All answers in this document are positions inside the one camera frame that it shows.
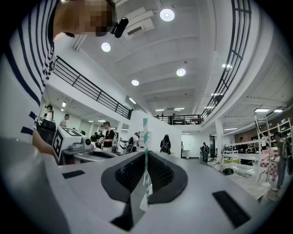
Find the black rubber pad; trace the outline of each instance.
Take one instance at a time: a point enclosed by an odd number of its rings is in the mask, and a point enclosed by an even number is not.
[[[76,177],[76,176],[79,176],[82,174],[85,174],[85,172],[82,170],[76,170],[76,171],[72,171],[72,172],[63,173],[62,175],[63,175],[64,179],[69,179],[69,178]]]
[[[215,192],[212,195],[224,210],[235,228],[250,220],[250,217],[226,191]]]

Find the upper floor railing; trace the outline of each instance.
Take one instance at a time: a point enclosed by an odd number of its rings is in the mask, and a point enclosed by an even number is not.
[[[101,103],[112,111],[130,119],[131,110],[120,102],[116,101],[109,94],[97,87],[93,82],[71,67],[62,58],[57,56],[54,73],[71,86],[83,92],[85,95]]]
[[[224,71],[210,101],[202,113],[205,120],[220,103],[234,80],[243,60],[250,33],[250,0],[231,0],[232,3],[232,37]]]
[[[154,116],[170,125],[195,125],[201,124],[201,115],[171,115],[171,116]]]

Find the round ceiling light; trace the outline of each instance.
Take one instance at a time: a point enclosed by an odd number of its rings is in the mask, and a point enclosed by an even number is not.
[[[171,20],[173,20],[175,18],[175,14],[170,9],[163,9],[160,12],[160,17],[164,21],[171,21]]]
[[[131,83],[132,83],[134,86],[138,86],[138,85],[139,85],[139,82],[138,82],[137,80],[133,80]]]
[[[101,46],[102,50],[105,52],[109,52],[111,50],[111,46],[108,42],[104,42]]]
[[[185,69],[180,68],[177,70],[177,76],[184,76],[186,73]]]

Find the cap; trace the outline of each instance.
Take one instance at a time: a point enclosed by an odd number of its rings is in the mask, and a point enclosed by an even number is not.
[[[108,121],[104,122],[104,124],[103,124],[104,127],[105,127],[105,124],[111,126],[110,123],[109,123]]]

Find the air conditioning unit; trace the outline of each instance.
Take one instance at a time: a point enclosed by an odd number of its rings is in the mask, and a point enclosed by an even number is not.
[[[153,11],[146,11],[144,7],[126,15],[125,17],[129,20],[127,28],[123,32],[123,36],[126,40],[129,40],[142,32],[155,28],[151,20],[153,15]]]

